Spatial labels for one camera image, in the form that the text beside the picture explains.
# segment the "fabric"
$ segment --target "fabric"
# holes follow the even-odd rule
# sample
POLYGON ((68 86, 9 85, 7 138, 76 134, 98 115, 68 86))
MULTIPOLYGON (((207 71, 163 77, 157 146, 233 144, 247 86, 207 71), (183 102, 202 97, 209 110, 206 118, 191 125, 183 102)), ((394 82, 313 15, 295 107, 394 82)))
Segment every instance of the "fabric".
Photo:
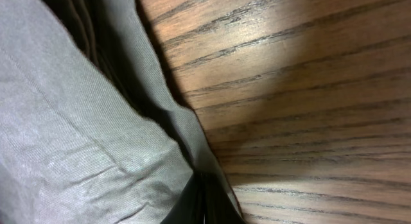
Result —
POLYGON ((134 0, 0 0, 0 15, 0 223, 160 223, 193 169, 237 208, 134 0))

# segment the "folded cloth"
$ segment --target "folded cloth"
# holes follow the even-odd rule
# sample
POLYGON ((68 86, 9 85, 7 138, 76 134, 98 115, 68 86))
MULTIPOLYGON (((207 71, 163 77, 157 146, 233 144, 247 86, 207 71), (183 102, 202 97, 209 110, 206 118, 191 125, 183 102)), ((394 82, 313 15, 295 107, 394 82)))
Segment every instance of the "folded cloth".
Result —
POLYGON ((134 0, 0 0, 0 15, 0 223, 160 223, 193 171, 239 212, 134 0))

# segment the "brown wood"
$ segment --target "brown wood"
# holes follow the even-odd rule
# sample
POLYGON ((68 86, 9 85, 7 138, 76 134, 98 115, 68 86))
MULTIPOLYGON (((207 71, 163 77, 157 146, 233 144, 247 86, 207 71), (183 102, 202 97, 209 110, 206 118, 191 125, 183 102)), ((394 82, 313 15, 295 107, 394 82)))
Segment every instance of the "brown wood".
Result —
POLYGON ((411 223, 411 0, 140 0, 248 223, 411 223))

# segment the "garment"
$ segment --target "garment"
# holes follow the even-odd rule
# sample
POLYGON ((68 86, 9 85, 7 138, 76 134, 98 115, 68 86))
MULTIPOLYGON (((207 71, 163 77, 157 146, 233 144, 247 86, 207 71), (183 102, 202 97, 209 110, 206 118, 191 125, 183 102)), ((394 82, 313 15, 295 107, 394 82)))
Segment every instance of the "garment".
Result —
POLYGON ((0 0, 0 62, 0 223, 160 223, 193 171, 239 212, 134 0, 0 0))

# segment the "wooden surface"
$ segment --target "wooden surface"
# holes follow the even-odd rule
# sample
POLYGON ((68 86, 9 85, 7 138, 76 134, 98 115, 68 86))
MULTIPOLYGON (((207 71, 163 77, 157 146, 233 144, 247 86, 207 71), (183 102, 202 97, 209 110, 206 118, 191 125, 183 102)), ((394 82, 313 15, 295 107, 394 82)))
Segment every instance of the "wooden surface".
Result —
POLYGON ((411 0, 140 0, 247 223, 411 223, 411 0))

